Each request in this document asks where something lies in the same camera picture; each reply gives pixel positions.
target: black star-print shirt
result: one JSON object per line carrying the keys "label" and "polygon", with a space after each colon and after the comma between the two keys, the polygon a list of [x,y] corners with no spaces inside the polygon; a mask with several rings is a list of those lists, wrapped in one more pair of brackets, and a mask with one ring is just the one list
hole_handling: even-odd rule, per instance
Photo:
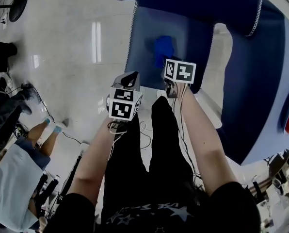
{"label": "black star-print shirt", "polygon": [[206,206],[169,203],[123,207],[94,226],[95,208],[84,196],[69,194],[49,221],[49,232],[260,232],[256,204],[239,183],[217,189]]}

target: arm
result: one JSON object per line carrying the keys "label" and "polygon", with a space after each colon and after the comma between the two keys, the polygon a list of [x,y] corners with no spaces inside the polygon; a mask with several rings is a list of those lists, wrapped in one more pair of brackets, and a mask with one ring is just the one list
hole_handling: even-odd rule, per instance
{"label": "arm", "polygon": [[108,129],[112,119],[106,118],[84,153],[68,193],[78,193],[97,204],[99,189],[106,171],[114,134]]}
{"label": "arm", "polygon": [[[184,84],[177,85],[181,96]],[[182,114],[206,192],[211,196],[222,185],[237,180],[226,160],[216,129],[188,87],[182,98]]]}

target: sock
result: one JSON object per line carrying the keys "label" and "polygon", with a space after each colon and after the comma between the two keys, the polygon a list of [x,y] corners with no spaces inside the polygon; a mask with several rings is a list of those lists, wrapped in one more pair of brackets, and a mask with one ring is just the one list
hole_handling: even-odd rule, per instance
{"label": "sock", "polygon": [[53,132],[60,133],[60,132],[62,132],[62,128],[58,127],[58,126],[55,126],[55,129],[53,130]]}
{"label": "sock", "polygon": [[47,122],[47,126],[48,126],[50,123],[50,120],[48,118],[46,118],[44,121]]}

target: hand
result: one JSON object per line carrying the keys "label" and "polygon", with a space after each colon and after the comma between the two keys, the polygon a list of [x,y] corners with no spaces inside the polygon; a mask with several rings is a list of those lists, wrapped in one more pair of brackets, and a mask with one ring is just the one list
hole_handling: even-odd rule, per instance
{"label": "hand", "polygon": [[186,85],[185,83],[179,83],[179,82],[174,83],[174,90],[175,90],[175,92],[177,94],[177,98],[179,100],[181,100],[181,98],[183,97],[182,92],[184,90],[185,85]]}

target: white piping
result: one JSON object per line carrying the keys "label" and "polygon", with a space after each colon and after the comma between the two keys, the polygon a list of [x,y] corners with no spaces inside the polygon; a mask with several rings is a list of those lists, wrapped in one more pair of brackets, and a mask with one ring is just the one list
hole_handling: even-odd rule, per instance
{"label": "white piping", "polygon": [[135,13],[136,13],[137,7],[138,7],[138,3],[135,2],[135,7],[134,7],[134,11],[133,11],[133,16],[132,16],[132,18],[131,18],[131,27],[130,27],[130,33],[129,33],[129,43],[128,43],[128,50],[127,50],[127,57],[126,57],[124,72],[126,71],[127,60],[128,60],[128,56],[129,56],[131,34],[132,34],[132,31],[133,31],[133,24],[134,24],[134,18],[135,18]]}
{"label": "white piping", "polygon": [[257,28],[257,24],[259,22],[259,18],[260,18],[260,14],[261,14],[262,2],[263,2],[263,0],[260,0],[260,4],[259,4],[259,8],[257,10],[257,17],[256,17],[256,20],[255,20],[255,23],[254,23],[254,25],[252,27],[252,30],[251,30],[250,34],[246,35],[247,37],[252,36],[253,33],[255,32],[256,28]]}

